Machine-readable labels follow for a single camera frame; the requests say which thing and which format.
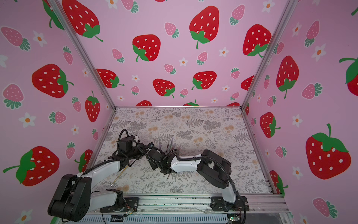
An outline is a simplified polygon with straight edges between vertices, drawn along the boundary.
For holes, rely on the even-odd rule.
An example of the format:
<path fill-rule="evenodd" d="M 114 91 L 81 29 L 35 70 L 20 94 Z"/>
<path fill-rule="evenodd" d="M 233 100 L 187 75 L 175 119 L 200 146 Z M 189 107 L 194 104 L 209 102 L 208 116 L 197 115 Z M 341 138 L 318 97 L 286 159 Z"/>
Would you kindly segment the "yellow pencil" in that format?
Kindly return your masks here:
<path fill-rule="evenodd" d="M 112 182 L 112 184 L 110 185 L 110 187 L 113 187 L 114 184 L 117 182 L 117 180 L 120 178 L 120 176 L 126 171 L 126 169 L 128 168 L 128 165 L 126 165 L 124 167 L 124 169 L 120 172 L 120 174 L 116 177 L 116 179 Z"/>

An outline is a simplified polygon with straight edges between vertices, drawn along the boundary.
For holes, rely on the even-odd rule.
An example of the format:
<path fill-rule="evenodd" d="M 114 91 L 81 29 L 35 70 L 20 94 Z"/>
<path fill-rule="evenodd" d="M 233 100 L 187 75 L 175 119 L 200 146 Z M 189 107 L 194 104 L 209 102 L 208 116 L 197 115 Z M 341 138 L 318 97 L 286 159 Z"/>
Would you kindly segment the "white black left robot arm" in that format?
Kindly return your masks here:
<path fill-rule="evenodd" d="M 115 152 L 108 160 L 99 163 L 82 173 L 64 175 L 48 206 L 48 214 L 63 222 L 78 222 L 88 212 L 122 212 L 124 216 L 136 212 L 138 198 L 125 198 L 124 193 L 117 189 L 94 192 L 93 187 L 108 176 L 123 170 L 131 160 L 139 160 L 143 155 L 132 149 L 124 156 Z"/>

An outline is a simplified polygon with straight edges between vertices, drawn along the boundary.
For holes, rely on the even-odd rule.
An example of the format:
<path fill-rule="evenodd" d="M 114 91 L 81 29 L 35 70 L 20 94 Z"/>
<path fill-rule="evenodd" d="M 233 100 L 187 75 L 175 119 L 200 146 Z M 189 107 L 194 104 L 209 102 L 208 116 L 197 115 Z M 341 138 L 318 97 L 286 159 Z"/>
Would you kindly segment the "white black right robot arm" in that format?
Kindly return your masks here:
<path fill-rule="evenodd" d="M 213 211 L 249 211 L 247 200 L 236 190 L 231 178 L 231 163 L 218 154 L 204 150 L 196 156 L 179 156 L 174 149 L 167 154 L 154 148 L 143 152 L 153 170 L 159 168 L 163 174 L 196 172 L 211 185 L 219 188 L 221 197 L 212 197 L 210 207 Z"/>

